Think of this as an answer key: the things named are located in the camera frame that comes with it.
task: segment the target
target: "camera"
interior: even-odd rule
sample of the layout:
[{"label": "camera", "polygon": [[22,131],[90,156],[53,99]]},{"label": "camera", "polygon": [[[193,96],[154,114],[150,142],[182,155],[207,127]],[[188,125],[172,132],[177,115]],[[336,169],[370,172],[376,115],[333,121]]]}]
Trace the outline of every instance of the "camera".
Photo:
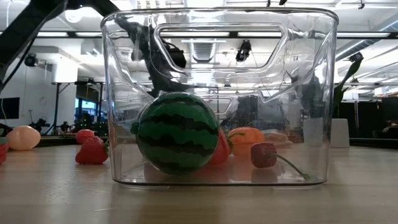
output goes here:
[{"label": "camera", "polygon": [[249,52],[251,51],[251,44],[249,40],[243,40],[238,53],[236,54],[237,62],[244,62],[249,57]]},{"label": "camera", "polygon": [[39,65],[39,60],[36,57],[36,54],[28,54],[25,58],[25,65],[31,68],[34,68]]}]

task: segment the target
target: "black stand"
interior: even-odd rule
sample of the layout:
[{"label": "black stand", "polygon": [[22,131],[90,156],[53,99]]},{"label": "black stand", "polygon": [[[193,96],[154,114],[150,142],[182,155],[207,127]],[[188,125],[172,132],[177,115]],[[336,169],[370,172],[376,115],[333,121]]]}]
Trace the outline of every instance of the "black stand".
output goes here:
[{"label": "black stand", "polygon": [[[101,102],[102,102],[102,91],[104,89],[104,83],[103,82],[81,82],[81,81],[76,81],[76,82],[70,82],[70,83],[52,83],[54,85],[57,85],[57,92],[55,95],[55,112],[54,112],[54,122],[51,125],[51,127],[49,127],[49,129],[44,133],[44,135],[48,134],[50,132],[51,129],[55,129],[57,128],[57,117],[58,117],[58,104],[59,104],[59,98],[60,98],[60,93],[66,89],[66,87],[68,87],[69,85],[87,85],[87,84],[92,84],[92,85],[100,85],[101,89],[99,91],[99,106],[98,106],[98,117],[97,117],[97,122],[101,121]],[[62,88],[62,90],[60,91],[60,86],[66,84],[65,87]]]}]

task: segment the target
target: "strawberry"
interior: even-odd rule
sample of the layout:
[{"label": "strawberry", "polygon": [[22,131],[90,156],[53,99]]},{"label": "strawberry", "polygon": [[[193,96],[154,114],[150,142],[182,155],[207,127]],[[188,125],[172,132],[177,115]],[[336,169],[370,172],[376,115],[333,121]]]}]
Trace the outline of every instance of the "strawberry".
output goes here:
[{"label": "strawberry", "polygon": [[94,137],[94,131],[83,129],[77,132],[76,141],[78,144],[83,144],[90,137]]},{"label": "strawberry", "polygon": [[0,138],[0,164],[7,159],[8,144],[6,138]]},{"label": "strawberry", "polygon": [[76,155],[79,164],[102,164],[108,158],[105,143],[98,137],[88,138]]},{"label": "strawberry", "polygon": [[276,164],[276,157],[268,156],[270,153],[277,153],[273,143],[262,142],[254,144],[251,147],[251,162],[257,168],[273,167]]}]

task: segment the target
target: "clear plastic bin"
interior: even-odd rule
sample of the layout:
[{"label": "clear plastic bin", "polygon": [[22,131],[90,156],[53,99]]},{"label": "clear plastic bin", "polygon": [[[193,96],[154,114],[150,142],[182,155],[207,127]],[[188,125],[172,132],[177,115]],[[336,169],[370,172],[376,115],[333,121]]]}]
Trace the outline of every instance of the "clear plastic bin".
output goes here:
[{"label": "clear plastic bin", "polygon": [[[105,18],[113,179],[324,183],[337,24],[330,11],[286,7],[139,10]],[[244,40],[251,50],[241,47]]]}]

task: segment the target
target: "toy watermelon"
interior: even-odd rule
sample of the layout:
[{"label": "toy watermelon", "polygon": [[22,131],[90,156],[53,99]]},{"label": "toy watermelon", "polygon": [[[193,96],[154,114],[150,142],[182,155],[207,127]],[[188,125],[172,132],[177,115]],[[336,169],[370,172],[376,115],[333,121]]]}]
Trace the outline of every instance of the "toy watermelon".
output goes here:
[{"label": "toy watermelon", "polygon": [[156,98],[132,125],[142,155],[166,174],[189,174],[212,158],[218,121],[199,97],[173,92]]}]

